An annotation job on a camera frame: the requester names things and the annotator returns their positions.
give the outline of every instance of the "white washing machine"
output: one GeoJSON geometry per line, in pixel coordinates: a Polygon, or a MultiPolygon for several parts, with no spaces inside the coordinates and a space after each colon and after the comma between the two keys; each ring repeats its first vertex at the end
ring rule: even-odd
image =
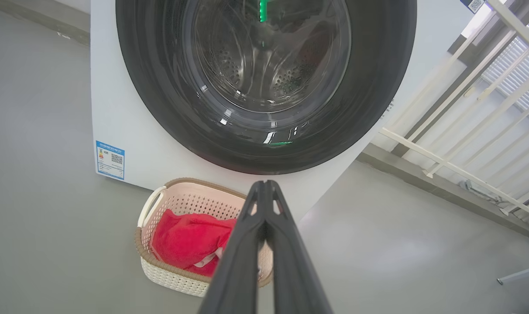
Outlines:
{"type": "Polygon", "coordinates": [[[92,1],[95,171],[273,179],[298,220],[471,18],[459,0],[92,1]]]}

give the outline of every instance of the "laundry basket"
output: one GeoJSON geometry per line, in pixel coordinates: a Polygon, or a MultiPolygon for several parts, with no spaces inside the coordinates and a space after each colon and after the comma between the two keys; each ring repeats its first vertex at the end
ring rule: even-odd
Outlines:
{"type": "MultiPolygon", "coordinates": [[[[244,202],[243,194],[197,179],[176,179],[156,189],[142,208],[134,237],[146,276],[166,288],[193,296],[204,296],[211,277],[161,262],[151,252],[149,243],[155,227],[166,209],[170,209],[175,215],[205,213],[218,220],[225,220],[237,218],[244,202]]],[[[258,265],[258,285],[263,287],[272,280],[272,250],[266,243],[259,252],[258,265]]]]}

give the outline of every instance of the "laundry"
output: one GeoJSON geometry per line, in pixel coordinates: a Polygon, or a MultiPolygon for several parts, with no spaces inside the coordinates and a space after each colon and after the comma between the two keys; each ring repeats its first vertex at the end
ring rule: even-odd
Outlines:
{"type": "Polygon", "coordinates": [[[150,247],[155,257],[182,270],[212,276],[236,219],[218,220],[206,214],[175,215],[165,210],[150,247]]]}

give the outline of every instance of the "basket rim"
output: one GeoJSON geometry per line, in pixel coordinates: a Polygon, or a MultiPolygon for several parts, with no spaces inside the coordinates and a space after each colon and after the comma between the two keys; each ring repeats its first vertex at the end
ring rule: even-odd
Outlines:
{"type": "MultiPolygon", "coordinates": [[[[218,185],[218,184],[215,184],[215,183],[211,183],[211,182],[208,182],[208,181],[203,181],[203,180],[199,180],[199,179],[193,179],[192,177],[181,177],[179,179],[175,179],[175,180],[169,181],[168,183],[165,183],[164,186],[169,189],[173,185],[179,184],[179,183],[195,183],[195,184],[203,185],[205,187],[209,187],[209,188],[213,188],[213,189],[216,189],[216,190],[219,190],[219,191],[223,191],[225,193],[240,197],[242,199],[246,199],[247,198],[247,195],[239,193],[238,191],[234,191],[232,189],[228,189],[227,187],[223,187],[221,185],[218,185]]],[[[210,281],[212,280],[212,277],[203,276],[203,275],[195,274],[195,273],[192,273],[192,272],[188,272],[187,270],[182,270],[181,268],[177,268],[175,266],[171,266],[169,264],[166,264],[165,262],[162,262],[162,261],[158,260],[155,257],[154,254],[150,253],[149,250],[144,248],[144,246],[142,245],[142,236],[141,235],[142,235],[142,228],[141,227],[137,227],[136,230],[135,230],[135,233],[134,233],[134,244],[137,247],[137,252],[141,256],[141,258],[144,259],[151,266],[160,268],[162,270],[165,270],[167,272],[171,272],[171,273],[179,275],[179,276],[183,276],[185,278],[189,278],[191,280],[197,280],[197,281],[204,282],[204,283],[210,283],[210,281]]],[[[270,274],[268,276],[266,276],[266,278],[263,278],[262,280],[260,280],[258,282],[259,288],[262,288],[262,287],[264,287],[264,286],[266,286],[267,284],[270,283],[270,281],[272,280],[273,273],[274,273],[274,270],[272,270],[270,272],[270,274]]]]}

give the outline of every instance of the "basket handle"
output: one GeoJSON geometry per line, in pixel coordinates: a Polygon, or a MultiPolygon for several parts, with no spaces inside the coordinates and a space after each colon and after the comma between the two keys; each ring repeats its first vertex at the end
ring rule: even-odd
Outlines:
{"type": "Polygon", "coordinates": [[[163,198],[163,194],[161,194],[162,191],[167,189],[167,187],[159,187],[155,191],[152,192],[152,194],[148,197],[146,200],[146,203],[144,203],[144,206],[142,207],[141,216],[138,217],[137,227],[144,227],[146,226],[146,223],[154,213],[154,210],[158,207],[158,204],[160,203],[161,199],[163,198]],[[154,206],[151,208],[150,212],[148,210],[150,209],[150,205],[154,202],[154,199],[159,196],[158,201],[154,203],[154,206]]]}

